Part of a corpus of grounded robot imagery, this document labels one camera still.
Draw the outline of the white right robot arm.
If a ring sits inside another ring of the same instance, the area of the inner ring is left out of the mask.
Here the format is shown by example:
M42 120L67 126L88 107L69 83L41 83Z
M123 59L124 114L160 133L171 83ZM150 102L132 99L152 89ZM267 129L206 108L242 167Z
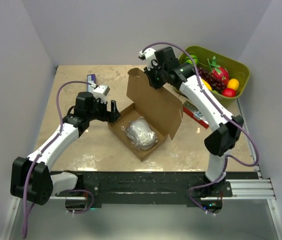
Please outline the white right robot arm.
M192 101L208 122L212 133L204 140L204 145L209 151L205 173L209 181L204 183L203 189L208 196L216 196L221 191L219 181L225 178L226 157L239 139L243 118L234 116L224 108L205 86L195 68L179 62L172 47L160 50L147 48L140 51L138 57L146 61L144 72L153 88L159 89L165 84L174 86Z

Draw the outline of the brown cardboard box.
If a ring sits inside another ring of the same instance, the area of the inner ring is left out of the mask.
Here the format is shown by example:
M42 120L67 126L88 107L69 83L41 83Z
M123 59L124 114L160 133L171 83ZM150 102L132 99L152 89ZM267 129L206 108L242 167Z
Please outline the brown cardboard box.
M183 118L182 102L165 87L149 85L147 75L139 68L128 71L127 97L132 103L120 111L121 117L108 128L141 161L148 158L167 138L174 139ZM156 133L157 142L147 150L135 146L123 128L136 119L144 119Z

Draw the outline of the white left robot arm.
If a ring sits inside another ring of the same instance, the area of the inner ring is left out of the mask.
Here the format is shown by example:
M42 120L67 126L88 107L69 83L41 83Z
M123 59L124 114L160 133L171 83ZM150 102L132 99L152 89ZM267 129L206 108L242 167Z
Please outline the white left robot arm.
M61 154L90 126L90 122L115 123L121 116L115 100L108 102L100 93L80 92L57 130L36 151L27 157L17 157L12 165L10 193L34 204L44 205L51 196L68 191L79 196L84 184L75 173L51 174L51 168Z

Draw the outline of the silver foil pouch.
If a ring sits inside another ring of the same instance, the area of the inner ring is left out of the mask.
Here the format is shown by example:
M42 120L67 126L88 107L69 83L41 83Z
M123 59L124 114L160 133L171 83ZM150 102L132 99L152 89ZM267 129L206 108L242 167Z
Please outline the silver foil pouch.
M144 117L129 121L127 125L121 126L121 130L131 141L133 147L140 150L149 150L158 143L157 133L152 130Z

